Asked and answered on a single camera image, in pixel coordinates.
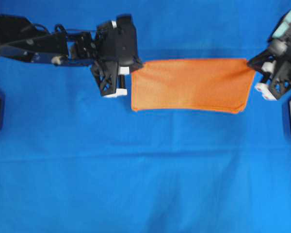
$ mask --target orange towel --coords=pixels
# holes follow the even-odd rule
[[[245,59],[167,60],[132,74],[131,108],[199,109],[239,113],[255,71]]]

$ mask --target cable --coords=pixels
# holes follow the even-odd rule
[[[33,24],[31,24],[31,25],[29,25],[29,26],[27,26],[27,27],[24,27],[24,28],[21,30],[21,32],[23,33],[24,31],[26,31],[26,30],[28,30],[28,29],[30,29],[30,28],[32,28],[32,27],[43,28],[44,31],[45,31],[47,34],[49,34],[48,29],[47,29],[45,26],[43,26],[42,24],[38,24],[38,23],[33,23]]]

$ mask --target blue cloth surface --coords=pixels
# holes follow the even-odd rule
[[[143,61],[249,59],[290,9],[291,0],[0,0],[0,13],[51,31],[132,13]],[[87,67],[5,58],[0,90],[0,233],[291,232],[291,92],[267,102],[251,90],[239,115],[135,113],[130,97],[101,98]]]

